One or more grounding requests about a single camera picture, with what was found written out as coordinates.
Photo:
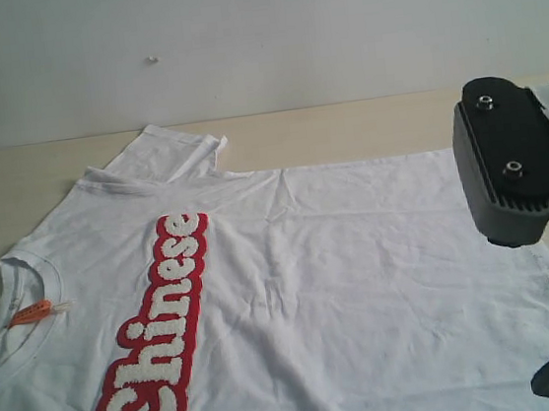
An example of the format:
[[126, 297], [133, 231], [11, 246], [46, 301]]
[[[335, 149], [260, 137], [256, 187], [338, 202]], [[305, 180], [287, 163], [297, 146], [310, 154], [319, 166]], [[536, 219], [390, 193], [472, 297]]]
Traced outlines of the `orange neck tag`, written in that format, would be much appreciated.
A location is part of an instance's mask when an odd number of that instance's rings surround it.
[[44, 299], [43, 301], [36, 302], [36, 304], [29, 305], [14, 313], [7, 325], [9, 328], [12, 328], [14, 326], [37, 323], [51, 315], [63, 313], [69, 310], [73, 305], [75, 305], [73, 301], [65, 301], [56, 304], [48, 299]]

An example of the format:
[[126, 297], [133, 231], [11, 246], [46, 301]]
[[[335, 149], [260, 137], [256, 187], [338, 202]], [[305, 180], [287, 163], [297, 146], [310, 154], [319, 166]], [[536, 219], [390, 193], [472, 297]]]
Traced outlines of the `white t-shirt red lettering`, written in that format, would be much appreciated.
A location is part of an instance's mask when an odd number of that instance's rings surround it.
[[549, 411], [549, 253], [479, 236], [451, 153], [223, 146], [149, 126], [0, 259], [0, 411]]

